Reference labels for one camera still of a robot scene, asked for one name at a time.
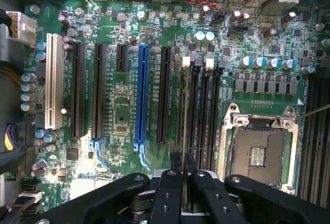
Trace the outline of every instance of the pci slot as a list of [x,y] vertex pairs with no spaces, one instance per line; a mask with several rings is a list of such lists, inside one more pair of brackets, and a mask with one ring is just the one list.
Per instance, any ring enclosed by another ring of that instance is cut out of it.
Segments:
[[126,45],[117,45],[116,66],[115,70],[118,73],[127,72],[127,48]]
[[181,69],[179,77],[179,100],[177,112],[177,128],[176,128],[176,152],[182,152],[183,148],[183,129],[184,129],[184,112],[185,112],[185,75],[184,70]]
[[207,170],[213,170],[213,162],[215,157],[215,144],[217,137],[218,125],[218,104],[219,104],[219,90],[220,90],[220,77],[223,71],[220,68],[213,70],[212,77],[212,97],[210,107],[210,121],[208,130],[208,150],[207,150]]
[[197,109],[197,98],[198,98],[198,81],[199,81],[200,71],[201,69],[199,67],[193,67],[191,73],[187,153],[193,153],[194,151],[194,138],[195,138],[195,128],[196,128],[196,120],[197,120],[196,109]]
[[94,48],[92,139],[99,140],[104,137],[107,46],[103,43],[95,43]]
[[71,136],[78,139],[84,135],[85,99],[85,45],[73,43],[71,80]]
[[203,154],[206,138],[206,126],[207,126],[207,100],[208,100],[208,85],[209,85],[209,72],[205,69],[202,71],[202,84],[201,84],[201,102],[200,102],[200,117],[197,132],[197,155],[196,163],[197,168],[203,168]]
[[45,129],[58,129],[63,125],[64,50],[62,37],[47,33],[45,79]]
[[160,79],[159,79],[159,101],[157,118],[157,142],[166,142],[167,120],[169,115],[169,92],[171,77],[171,47],[161,48]]
[[138,91],[136,101],[135,146],[144,145],[148,101],[149,46],[139,48]]

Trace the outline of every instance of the ram slot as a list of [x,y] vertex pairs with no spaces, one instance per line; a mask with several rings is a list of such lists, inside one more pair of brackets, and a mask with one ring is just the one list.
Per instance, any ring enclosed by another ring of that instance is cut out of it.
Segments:
[[206,138],[206,129],[207,129],[207,100],[208,100],[209,79],[210,79],[209,72],[203,69],[202,84],[201,84],[200,115],[199,115],[198,132],[197,132],[196,163],[198,169],[203,168],[203,154],[205,150],[205,138]]
[[71,78],[71,136],[78,139],[84,135],[85,99],[85,46],[73,43]]
[[146,111],[148,101],[149,46],[139,48],[138,91],[136,101],[135,146],[145,143]]
[[159,101],[157,118],[157,142],[166,142],[167,120],[169,115],[169,92],[171,77],[171,47],[161,48]]
[[127,53],[126,45],[117,45],[116,71],[118,73],[127,72]]
[[45,80],[45,128],[62,127],[64,51],[62,37],[47,33]]
[[196,128],[196,120],[197,120],[196,109],[197,109],[197,98],[198,98],[198,81],[199,81],[200,71],[201,70],[199,67],[193,67],[191,73],[187,153],[193,153],[194,151],[194,138],[195,138],[195,128]]
[[218,104],[219,104],[219,90],[220,90],[220,77],[222,70],[217,68],[213,70],[212,77],[212,97],[210,107],[210,119],[208,130],[208,151],[207,151],[207,170],[213,170],[213,162],[215,157],[215,144],[217,137],[217,125],[218,125]]
[[104,137],[107,46],[95,43],[94,48],[92,139],[99,140]]
[[179,100],[178,100],[178,112],[177,112],[177,127],[176,127],[176,152],[182,152],[183,148],[183,128],[184,128],[184,112],[185,112],[185,74],[183,68],[179,77]]

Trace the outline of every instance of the blue pcie slot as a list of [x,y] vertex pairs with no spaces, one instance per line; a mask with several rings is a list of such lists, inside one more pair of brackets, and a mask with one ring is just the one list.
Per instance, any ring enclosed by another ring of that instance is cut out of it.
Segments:
[[145,129],[148,101],[149,46],[140,45],[138,62],[138,91],[136,101],[134,151],[140,152],[141,164],[147,167],[147,165],[144,163],[144,147],[146,145]]

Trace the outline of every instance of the white pci slot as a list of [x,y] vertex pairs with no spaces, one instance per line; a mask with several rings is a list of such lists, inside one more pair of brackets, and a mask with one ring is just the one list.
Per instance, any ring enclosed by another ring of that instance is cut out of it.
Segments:
[[45,129],[63,125],[64,50],[62,37],[47,33],[45,81]]

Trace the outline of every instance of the black pcie slot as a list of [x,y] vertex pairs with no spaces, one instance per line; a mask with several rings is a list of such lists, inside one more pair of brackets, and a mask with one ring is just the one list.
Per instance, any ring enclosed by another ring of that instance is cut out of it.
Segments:
[[71,136],[78,139],[84,135],[85,99],[85,45],[73,43],[71,81]]
[[223,71],[219,68],[213,70],[210,121],[209,121],[209,130],[208,130],[208,138],[207,138],[208,141],[207,170],[213,170],[213,162],[215,157],[214,147],[216,144],[216,136],[217,136],[220,77],[222,75],[222,72]]
[[94,140],[104,137],[106,61],[107,46],[103,43],[95,43],[91,127]]
[[203,169],[203,154],[204,143],[206,137],[206,125],[207,125],[207,100],[208,100],[208,85],[209,74],[203,69],[202,71],[202,84],[201,84],[201,102],[200,102],[200,117],[197,132],[197,155],[196,163],[198,169]]
[[126,73],[127,71],[127,53],[126,45],[117,45],[116,54],[116,71],[118,73]]
[[169,113],[169,92],[171,76],[171,47],[161,48],[160,79],[159,79],[159,101],[157,118],[157,142],[166,142],[167,120]]
[[177,128],[176,128],[176,152],[182,152],[183,147],[183,123],[184,123],[184,87],[185,87],[185,75],[181,70],[179,78],[179,100],[178,100],[178,113],[177,113]]
[[193,153],[195,127],[196,127],[196,109],[198,98],[198,79],[200,68],[194,67],[191,74],[191,89],[189,101],[189,122],[188,122],[188,136],[187,136],[187,153]]

